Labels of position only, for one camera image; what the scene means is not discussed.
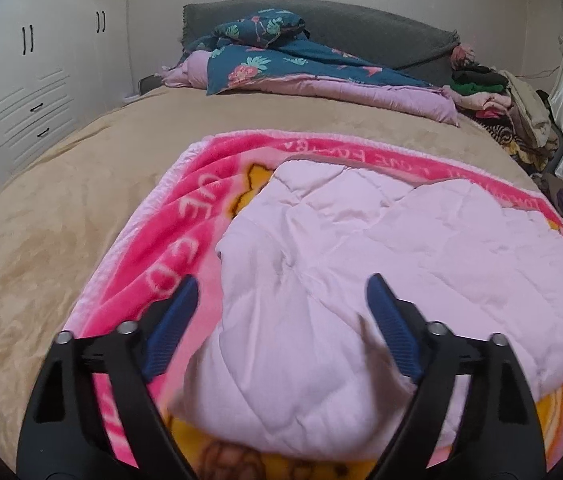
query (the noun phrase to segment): yellow cartoon print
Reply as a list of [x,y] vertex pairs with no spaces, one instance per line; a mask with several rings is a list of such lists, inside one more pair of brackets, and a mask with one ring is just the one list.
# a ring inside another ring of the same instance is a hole
[[273,176],[274,170],[269,170],[263,164],[253,164],[246,171],[246,191],[237,197],[230,206],[230,217],[235,218],[250,201],[259,193]]
[[365,480],[374,462],[313,462],[222,442],[173,416],[166,426],[200,480]]

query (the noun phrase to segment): drawer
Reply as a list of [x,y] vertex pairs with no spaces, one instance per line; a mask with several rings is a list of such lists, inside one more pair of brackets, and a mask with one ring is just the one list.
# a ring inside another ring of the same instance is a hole
[[14,170],[71,133],[77,125],[68,103],[56,108],[29,126],[20,136],[3,146]]
[[68,95],[68,75],[29,93],[0,111],[0,146],[59,106],[72,100]]
[[34,76],[34,71],[35,68],[29,66],[26,66],[23,74],[18,73],[16,68],[9,71],[9,75],[16,77],[18,83],[14,83],[13,86],[9,87],[7,86],[8,82],[4,81],[3,88],[0,87],[0,115],[8,113],[13,107],[18,107],[24,99],[27,99],[32,94],[43,91],[50,85],[70,75],[61,67],[57,67],[43,77]]

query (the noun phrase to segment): bed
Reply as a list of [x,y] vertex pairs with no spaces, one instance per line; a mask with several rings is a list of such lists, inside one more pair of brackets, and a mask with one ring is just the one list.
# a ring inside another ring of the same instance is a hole
[[15,465],[37,371],[130,215],[188,145],[276,128],[387,142],[471,164],[515,186],[532,180],[487,131],[391,110],[260,93],[207,97],[157,88],[67,137],[0,192],[0,456]]

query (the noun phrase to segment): pink quilt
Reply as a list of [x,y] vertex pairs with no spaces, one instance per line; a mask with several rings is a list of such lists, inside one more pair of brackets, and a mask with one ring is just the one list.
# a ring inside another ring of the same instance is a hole
[[[86,285],[66,330],[100,335],[141,317],[153,301],[167,298],[193,274],[200,302],[168,370],[149,386],[164,415],[181,388],[193,353],[222,315],[220,261],[215,245],[231,220],[288,158],[311,158],[374,168],[412,186],[463,178],[504,206],[542,213],[563,236],[563,223],[539,192],[511,184],[458,162],[356,137],[243,131],[208,137],[182,154],[130,218]],[[133,463],[105,376],[96,378],[106,429],[119,458]]]
[[[535,400],[563,384],[563,237],[479,184],[414,187],[288,160],[215,250],[222,321],[172,412],[222,441],[298,460],[379,458],[415,388],[369,312],[375,273],[455,334],[505,334]],[[454,441],[468,384],[455,382],[438,446]]]

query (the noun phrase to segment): pink clothing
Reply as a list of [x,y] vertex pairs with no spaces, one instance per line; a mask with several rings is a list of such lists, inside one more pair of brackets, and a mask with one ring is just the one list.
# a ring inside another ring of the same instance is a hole
[[[208,60],[210,52],[196,50],[179,67],[162,74],[164,84],[172,87],[205,89],[208,86]],[[381,69],[365,67],[369,73]],[[354,83],[345,79],[309,74],[284,77],[258,78],[243,83],[248,75],[245,70],[234,76],[235,84],[245,90],[259,90],[273,94],[325,97],[338,101],[388,108],[398,112],[426,117],[439,123],[458,126],[457,109],[452,99],[440,89],[415,86],[372,86]]]
[[508,95],[494,94],[488,92],[478,92],[469,96],[463,96],[455,92],[450,86],[444,86],[441,92],[460,108],[466,110],[486,110],[487,108],[495,108],[506,112],[508,108],[513,106],[513,100]]
[[478,110],[475,113],[475,117],[478,117],[480,119],[498,119],[502,115],[506,115],[506,113],[500,112],[499,110],[496,110],[494,108],[487,108],[486,110]]
[[461,70],[465,66],[471,66],[475,63],[475,51],[473,48],[466,44],[460,43],[453,49],[450,55],[450,65],[453,70]]

